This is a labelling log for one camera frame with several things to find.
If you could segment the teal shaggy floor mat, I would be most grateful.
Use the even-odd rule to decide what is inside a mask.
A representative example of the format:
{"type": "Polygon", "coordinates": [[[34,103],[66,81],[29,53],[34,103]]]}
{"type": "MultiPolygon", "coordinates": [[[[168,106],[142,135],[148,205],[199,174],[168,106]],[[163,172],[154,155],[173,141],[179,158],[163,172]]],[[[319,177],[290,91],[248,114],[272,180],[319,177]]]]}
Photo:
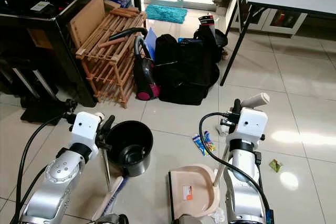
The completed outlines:
{"type": "Polygon", "coordinates": [[[145,13],[147,14],[147,18],[151,20],[182,24],[186,18],[188,10],[185,8],[149,4],[146,7],[145,13]]]}

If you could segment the blue snack wrapper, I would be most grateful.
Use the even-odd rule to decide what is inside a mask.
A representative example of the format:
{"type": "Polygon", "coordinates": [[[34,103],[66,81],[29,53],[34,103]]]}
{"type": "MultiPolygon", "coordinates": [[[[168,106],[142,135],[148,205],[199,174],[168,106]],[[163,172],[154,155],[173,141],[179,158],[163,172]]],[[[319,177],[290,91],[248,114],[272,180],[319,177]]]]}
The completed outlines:
{"type": "Polygon", "coordinates": [[[204,142],[201,141],[201,137],[197,134],[192,138],[192,141],[194,144],[197,146],[197,148],[200,150],[202,155],[208,155],[208,152],[206,151],[209,150],[212,152],[212,154],[216,153],[216,144],[214,144],[211,140],[211,134],[209,131],[204,131],[203,133],[205,140],[204,142]]]}

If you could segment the white card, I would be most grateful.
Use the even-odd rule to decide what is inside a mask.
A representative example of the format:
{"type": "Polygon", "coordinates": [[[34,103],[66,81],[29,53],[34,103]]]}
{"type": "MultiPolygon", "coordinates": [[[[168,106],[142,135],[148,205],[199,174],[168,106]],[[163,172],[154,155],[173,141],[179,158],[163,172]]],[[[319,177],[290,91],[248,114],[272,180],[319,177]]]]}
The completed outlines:
{"type": "Polygon", "coordinates": [[[39,3],[34,4],[29,11],[32,13],[45,13],[49,12],[49,10],[53,7],[53,5],[47,1],[40,1],[39,3]]]}

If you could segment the black and magenta vacuum cleaner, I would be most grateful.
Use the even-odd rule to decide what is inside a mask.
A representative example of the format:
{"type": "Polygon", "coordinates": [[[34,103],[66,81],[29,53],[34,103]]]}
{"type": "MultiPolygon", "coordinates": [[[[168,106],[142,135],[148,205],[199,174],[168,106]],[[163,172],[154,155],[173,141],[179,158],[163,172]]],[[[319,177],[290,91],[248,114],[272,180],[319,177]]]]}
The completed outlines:
{"type": "Polygon", "coordinates": [[[147,30],[143,27],[132,27],[130,29],[122,30],[109,37],[108,41],[128,37],[134,33],[141,33],[137,35],[133,42],[133,74],[134,84],[136,85],[136,98],[139,100],[153,100],[159,96],[159,87],[156,85],[152,69],[153,59],[150,57],[150,52],[145,44],[145,36],[147,30]]]}

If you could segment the black fabric bag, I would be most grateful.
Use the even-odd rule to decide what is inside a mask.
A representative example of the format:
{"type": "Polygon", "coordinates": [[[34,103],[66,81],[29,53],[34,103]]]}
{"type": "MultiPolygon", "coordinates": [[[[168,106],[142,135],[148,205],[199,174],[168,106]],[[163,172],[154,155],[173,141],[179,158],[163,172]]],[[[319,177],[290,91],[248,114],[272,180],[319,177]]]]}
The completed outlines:
{"type": "Polygon", "coordinates": [[[177,41],[170,34],[156,38],[153,78],[163,102],[200,105],[217,82],[228,39],[221,30],[199,26],[193,38],[177,41]]]}

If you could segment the wooden slatted shoe rack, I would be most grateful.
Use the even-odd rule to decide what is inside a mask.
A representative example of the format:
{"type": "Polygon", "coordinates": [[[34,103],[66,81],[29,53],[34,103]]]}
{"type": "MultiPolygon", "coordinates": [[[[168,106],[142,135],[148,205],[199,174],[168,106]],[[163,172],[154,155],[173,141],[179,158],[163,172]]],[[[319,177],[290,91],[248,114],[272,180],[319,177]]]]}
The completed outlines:
{"type": "Polygon", "coordinates": [[[133,43],[137,34],[114,39],[108,46],[101,47],[101,44],[123,30],[144,28],[145,21],[146,13],[136,8],[111,11],[75,53],[96,101],[115,102],[124,109],[128,107],[134,92],[133,43]]]}

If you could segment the red and black device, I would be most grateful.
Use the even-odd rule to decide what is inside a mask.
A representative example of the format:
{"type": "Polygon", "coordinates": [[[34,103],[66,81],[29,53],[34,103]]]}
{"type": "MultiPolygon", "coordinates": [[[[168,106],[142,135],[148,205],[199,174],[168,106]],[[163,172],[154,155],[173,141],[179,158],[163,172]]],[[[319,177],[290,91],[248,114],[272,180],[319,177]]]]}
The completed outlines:
{"type": "Polygon", "coordinates": [[[201,26],[214,26],[215,25],[215,19],[213,15],[199,16],[198,20],[201,26]]]}

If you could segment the green crumpled wrapper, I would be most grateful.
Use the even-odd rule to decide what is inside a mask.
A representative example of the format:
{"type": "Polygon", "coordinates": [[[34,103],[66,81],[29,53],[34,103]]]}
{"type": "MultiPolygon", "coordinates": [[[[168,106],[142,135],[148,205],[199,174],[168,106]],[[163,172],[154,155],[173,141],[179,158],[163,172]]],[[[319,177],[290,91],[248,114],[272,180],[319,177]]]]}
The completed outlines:
{"type": "Polygon", "coordinates": [[[279,173],[283,167],[283,163],[279,162],[276,159],[272,159],[271,162],[269,162],[269,167],[276,173],[279,173]]]}

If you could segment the black plastic bucket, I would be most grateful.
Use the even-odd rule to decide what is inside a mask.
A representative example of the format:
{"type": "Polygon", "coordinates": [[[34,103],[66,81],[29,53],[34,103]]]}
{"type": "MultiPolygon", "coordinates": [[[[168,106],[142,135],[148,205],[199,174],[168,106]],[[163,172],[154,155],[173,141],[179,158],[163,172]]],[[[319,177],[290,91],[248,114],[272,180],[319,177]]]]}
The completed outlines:
{"type": "Polygon", "coordinates": [[[105,138],[110,145],[108,159],[124,177],[137,177],[149,169],[153,133],[140,121],[123,121],[111,128],[105,138]]]}

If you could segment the white low cabinet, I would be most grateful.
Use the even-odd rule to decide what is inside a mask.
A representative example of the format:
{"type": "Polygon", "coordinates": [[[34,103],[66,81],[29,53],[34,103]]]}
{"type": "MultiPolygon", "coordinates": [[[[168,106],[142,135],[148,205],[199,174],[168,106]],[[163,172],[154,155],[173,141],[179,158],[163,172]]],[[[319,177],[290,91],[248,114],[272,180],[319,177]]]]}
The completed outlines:
{"type": "Polygon", "coordinates": [[[269,8],[250,20],[249,30],[293,36],[304,23],[305,18],[307,18],[305,13],[269,8]]]}

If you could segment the brown cardboard sheet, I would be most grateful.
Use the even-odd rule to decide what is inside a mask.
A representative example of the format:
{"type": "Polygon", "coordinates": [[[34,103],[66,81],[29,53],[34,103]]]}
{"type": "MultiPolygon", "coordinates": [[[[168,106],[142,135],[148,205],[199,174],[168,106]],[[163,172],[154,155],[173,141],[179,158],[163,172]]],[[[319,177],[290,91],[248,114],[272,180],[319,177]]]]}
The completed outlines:
{"type": "Polygon", "coordinates": [[[103,0],[91,0],[70,20],[69,32],[75,51],[86,42],[105,16],[103,0]]]}

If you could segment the black wheeled stand base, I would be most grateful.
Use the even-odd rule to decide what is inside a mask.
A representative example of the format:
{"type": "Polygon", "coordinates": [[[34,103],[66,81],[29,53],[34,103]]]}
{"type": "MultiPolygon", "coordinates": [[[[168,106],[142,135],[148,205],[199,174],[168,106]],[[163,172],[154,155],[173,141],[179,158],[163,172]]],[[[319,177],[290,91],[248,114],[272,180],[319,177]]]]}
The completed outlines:
{"type": "Polygon", "coordinates": [[[77,102],[72,99],[23,99],[20,104],[25,109],[20,119],[29,123],[45,123],[56,116],[62,116],[64,113],[72,113],[77,107],[77,102]]]}

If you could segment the beige long-handled dustpan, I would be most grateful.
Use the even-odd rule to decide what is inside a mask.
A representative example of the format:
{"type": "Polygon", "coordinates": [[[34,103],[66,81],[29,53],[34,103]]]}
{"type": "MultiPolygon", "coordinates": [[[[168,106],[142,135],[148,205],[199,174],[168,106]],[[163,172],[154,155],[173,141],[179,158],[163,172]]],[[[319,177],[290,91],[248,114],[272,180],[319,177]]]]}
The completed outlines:
{"type": "MultiPolygon", "coordinates": [[[[259,106],[266,105],[269,101],[269,95],[262,92],[241,100],[241,104],[243,108],[258,110],[259,106]]],[[[225,113],[209,113],[200,119],[197,133],[202,142],[205,140],[204,121],[212,116],[223,118],[225,113]]],[[[265,134],[262,134],[260,141],[255,145],[240,138],[229,140],[228,136],[236,127],[226,128],[228,135],[223,155],[218,157],[206,149],[208,156],[219,163],[217,170],[204,164],[193,164],[169,171],[173,224],[197,223],[201,218],[214,214],[220,207],[221,179],[225,181],[226,186],[226,224],[275,224],[274,212],[262,187],[262,155],[257,150],[266,138],[265,134]]]]}

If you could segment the broom with metal handle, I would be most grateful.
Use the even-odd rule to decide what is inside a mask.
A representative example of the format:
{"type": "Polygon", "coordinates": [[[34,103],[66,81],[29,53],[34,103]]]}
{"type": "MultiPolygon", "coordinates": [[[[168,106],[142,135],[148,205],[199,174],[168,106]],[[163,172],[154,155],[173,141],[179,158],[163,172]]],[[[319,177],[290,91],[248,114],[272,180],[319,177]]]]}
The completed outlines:
{"type": "Polygon", "coordinates": [[[118,198],[120,191],[127,182],[127,179],[121,176],[111,163],[111,159],[108,158],[108,151],[101,148],[99,152],[104,166],[103,171],[107,180],[108,192],[99,205],[98,210],[96,210],[92,216],[94,222],[101,221],[108,217],[111,218],[116,198],[118,198]]]}

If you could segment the black glossy cabinet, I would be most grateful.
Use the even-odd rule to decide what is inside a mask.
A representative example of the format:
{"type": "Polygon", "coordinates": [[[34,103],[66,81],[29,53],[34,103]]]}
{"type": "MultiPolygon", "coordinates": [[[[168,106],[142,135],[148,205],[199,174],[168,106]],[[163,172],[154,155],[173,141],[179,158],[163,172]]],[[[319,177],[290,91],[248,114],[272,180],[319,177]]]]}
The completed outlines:
{"type": "Polygon", "coordinates": [[[98,102],[76,58],[69,22],[91,0],[1,0],[1,52],[9,58],[35,63],[49,83],[85,107],[98,102]],[[32,13],[40,1],[52,4],[49,12],[32,13]]]}

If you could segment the blue flat folder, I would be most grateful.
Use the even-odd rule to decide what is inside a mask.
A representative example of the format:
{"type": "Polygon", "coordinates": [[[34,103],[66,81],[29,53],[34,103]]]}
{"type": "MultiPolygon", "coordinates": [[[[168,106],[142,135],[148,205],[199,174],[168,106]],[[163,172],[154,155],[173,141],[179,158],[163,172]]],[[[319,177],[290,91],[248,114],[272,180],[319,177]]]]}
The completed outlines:
{"type": "Polygon", "coordinates": [[[154,32],[152,27],[148,28],[147,34],[144,36],[144,44],[148,49],[149,56],[153,61],[155,61],[155,48],[156,48],[156,40],[158,36],[154,32]]]}

